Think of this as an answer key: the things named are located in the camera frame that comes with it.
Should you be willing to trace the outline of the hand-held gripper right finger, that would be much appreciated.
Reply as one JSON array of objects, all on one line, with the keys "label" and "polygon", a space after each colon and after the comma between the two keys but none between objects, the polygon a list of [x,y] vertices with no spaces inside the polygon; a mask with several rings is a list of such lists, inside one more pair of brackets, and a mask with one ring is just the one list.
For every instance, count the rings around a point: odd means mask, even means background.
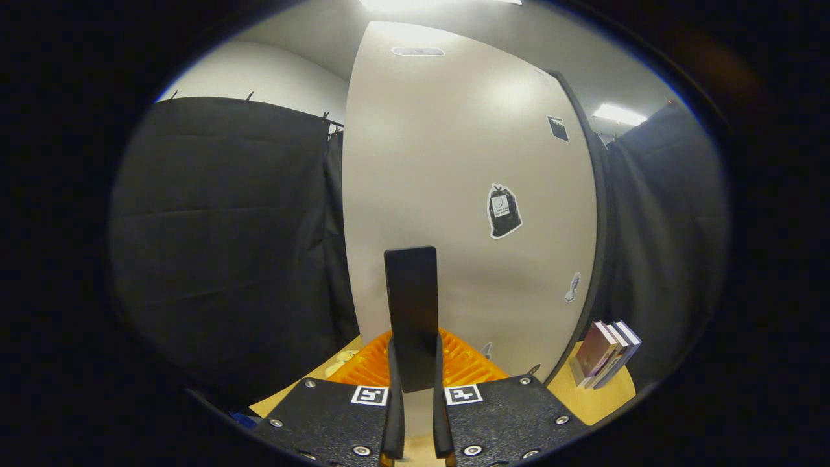
[{"label": "hand-held gripper right finger", "polygon": [[532,374],[509,377],[438,332],[433,443],[447,466],[511,466],[560,449],[589,426]]}]

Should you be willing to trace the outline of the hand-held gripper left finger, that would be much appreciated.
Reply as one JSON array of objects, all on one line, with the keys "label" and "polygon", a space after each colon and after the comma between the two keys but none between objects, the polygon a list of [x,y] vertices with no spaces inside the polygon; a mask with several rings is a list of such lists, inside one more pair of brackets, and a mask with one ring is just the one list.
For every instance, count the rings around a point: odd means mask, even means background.
[{"label": "hand-held gripper left finger", "polygon": [[305,378],[251,405],[260,437],[317,466],[394,466],[405,417],[391,332],[353,340]]}]

